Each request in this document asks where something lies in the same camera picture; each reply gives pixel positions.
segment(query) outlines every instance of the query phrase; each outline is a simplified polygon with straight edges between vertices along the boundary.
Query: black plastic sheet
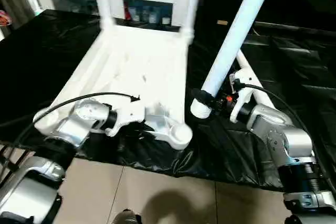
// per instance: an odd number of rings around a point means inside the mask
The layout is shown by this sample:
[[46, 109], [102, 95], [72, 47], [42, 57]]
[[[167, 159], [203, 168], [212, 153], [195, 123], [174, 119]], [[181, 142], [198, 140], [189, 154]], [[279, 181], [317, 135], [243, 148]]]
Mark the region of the black plastic sheet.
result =
[[[2, 143], [10, 144], [31, 122], [35, 111], [50, 104], [98, 33], [99, 20], [95, 16], [48, 10], [0, 42]], [[200, 122], [190, 115], [191, 89], [202, 86], [219, 49], [220, 41], [214, 44], [209, 39], [211, 36], [196, 36], [189, 50], [185, 113], [193, 139], [185, 150], [176, 151], [166, 142], [144, 134], [143, 124], [132, 124], [123, 127], [115, 138], [93, 134], [78, 155], [171, 176], [281, 190], [268, 150], [244, 125], [232, 124], [224, 116], [212, 115]], [[334, 178], [335, 44], [249, 35], [242, 51], [264, 87], [280, 95], [300, 115], [317, 154]], [[229, 90], [227, 83], [224, 89]], [[289, 114], [276, 100], [273, 102]], [[20, 147], [33, 150], [43, 144], [42, 139], [33, 130]]]

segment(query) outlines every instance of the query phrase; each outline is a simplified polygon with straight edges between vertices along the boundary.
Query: black cable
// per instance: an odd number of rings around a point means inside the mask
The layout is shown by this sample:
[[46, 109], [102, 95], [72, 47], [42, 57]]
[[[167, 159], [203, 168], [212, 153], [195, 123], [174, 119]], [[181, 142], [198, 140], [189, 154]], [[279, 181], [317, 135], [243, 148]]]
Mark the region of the black cable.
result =
[[294, 116], [294, 118], [298, 121], [298, 123], [300, 124], [300, 126], [302, 127], [302, 129], [309, 135], [309, 132], [308, 132], [308, 129], [305, 125], [305, 123], [301, 120], [301, 118], [297, 115], [297, 113], [282, 99], [280, 98], [278, 95], [274, 94], [273, 92], [265, 89], [265, 88], [262, 88], [262, 87], [259, 87], [259, 86], [256, 86], [256, 85], [252, 85], [252, 84], [245, 84], [245, 83], [239, 83], [238, 86], [240, 88], [252, 88], [252, 89], [257, 89], [257, 90], [260, 90], [262, 92], [265, 92], [271, 96], [273, 96], [274, 98], [276, 98], [279, 102], [281, 102], [285, 107], [286, 109]]
[[30, 131], [31, 128], [34, 127], [35, 123], [37, 123], [39, 120], [41, 120], [42, 118], [44, 118], [46, 115], [50, 114], [52, 111], [64, 106], [64, 105], [67, 105], [69, 103], [72, 103], [72, 102], [76, 102], [76, 101], [79, 101], [79, 100], [82, 100], [82, 99], [85, 99], [85, 98], [89, 98], [89, 97], [96, 97], [98, 95], [120, 95], [122, 97], [129, 97], [131, 98], [131, 102], [133, 101], [137, 101], [139, 100], [140, 98], [137, 98], [137, 97], [134, 97], [132, 95], [129, 95], [129, 94], [123, 94], [123, 93], [117, 93], [117, 92], [99, 92], [99, 93], [92, 93], [92, 94], [86, 94], [86, 95], [81, 95], [80, 97], [75, 97], [75, 98], [72, 98], [70, 100], [67, 100], [65, 102], [62, 102], [50, 109], [48, 109], [46, 112], [42, 113], [40, 116], [38, 116], [35, 120], [33, 120], [26, 128], [23, 129], [23, 131], [21, 131], [21, 133], [19, 134], [18, 137], [15, 138], [14, 142], [13, 142], [13, 147], [8, 155], [8, 157], [6, 158], [6, 161], [4, 162], [3, 164], [3, 168], [1, 170], [1, 173], [0, 173], [0, 180], [1, 178], [3, 177], [4, 173], [5, 173], [5, 170], [6, 170], [6, 167], [8, 165], [8, 163], [11, 161], [10, 158], [12, 157], [13, 153], [14, 153], [14, 150], [15, 150], [15, 147], [20, 143], [20, 141], [26, 136], [26, 134]]

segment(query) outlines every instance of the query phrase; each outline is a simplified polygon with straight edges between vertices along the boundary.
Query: tile floor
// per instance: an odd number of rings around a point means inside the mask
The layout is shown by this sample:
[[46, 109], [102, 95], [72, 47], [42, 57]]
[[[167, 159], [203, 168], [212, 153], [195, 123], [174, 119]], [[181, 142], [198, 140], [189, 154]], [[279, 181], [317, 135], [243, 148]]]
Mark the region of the tile floor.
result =
[[60, 194], [55, 224], [110, 224], [126, 208], [143, 224], [280, 224], [290, 216], [281, 193], [82, 159], [69, 167]]

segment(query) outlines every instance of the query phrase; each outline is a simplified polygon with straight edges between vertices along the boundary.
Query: glass cabinet door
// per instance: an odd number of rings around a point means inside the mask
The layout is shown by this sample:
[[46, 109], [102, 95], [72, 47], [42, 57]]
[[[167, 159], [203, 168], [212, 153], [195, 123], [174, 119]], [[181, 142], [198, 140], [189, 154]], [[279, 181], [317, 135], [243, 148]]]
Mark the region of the glass cabinet door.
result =
[[51, 0], [55, 10], [99, 15], [96, 0]]
[[123, 0], [126, 20], [171, 26], [173, 4], [147, 0]]

